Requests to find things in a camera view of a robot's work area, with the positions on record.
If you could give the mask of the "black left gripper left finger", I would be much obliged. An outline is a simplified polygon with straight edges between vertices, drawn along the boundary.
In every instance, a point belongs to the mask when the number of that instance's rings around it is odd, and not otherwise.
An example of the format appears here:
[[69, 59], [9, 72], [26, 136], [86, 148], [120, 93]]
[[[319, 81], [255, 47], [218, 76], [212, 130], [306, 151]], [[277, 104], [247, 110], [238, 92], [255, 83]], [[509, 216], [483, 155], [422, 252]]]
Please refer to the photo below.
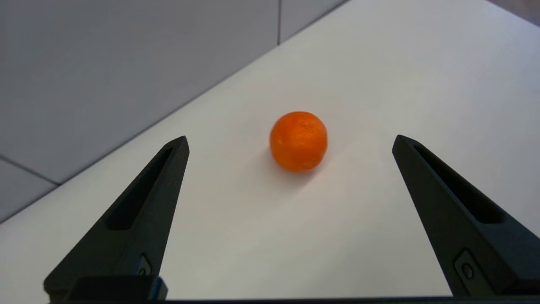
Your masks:
[[165, 144], [43, 283], [50, 297], [165, 297], [159, 277], [189, 158]]

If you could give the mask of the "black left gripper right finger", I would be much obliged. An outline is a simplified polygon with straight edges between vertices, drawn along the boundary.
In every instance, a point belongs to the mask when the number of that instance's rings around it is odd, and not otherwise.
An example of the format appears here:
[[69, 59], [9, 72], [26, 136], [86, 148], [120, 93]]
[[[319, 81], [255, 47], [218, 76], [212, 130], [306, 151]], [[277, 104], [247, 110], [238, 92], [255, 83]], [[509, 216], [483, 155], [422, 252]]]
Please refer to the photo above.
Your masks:
[[428, 148], [393, 156], [454, 296], [539, 296], [540, 240]]

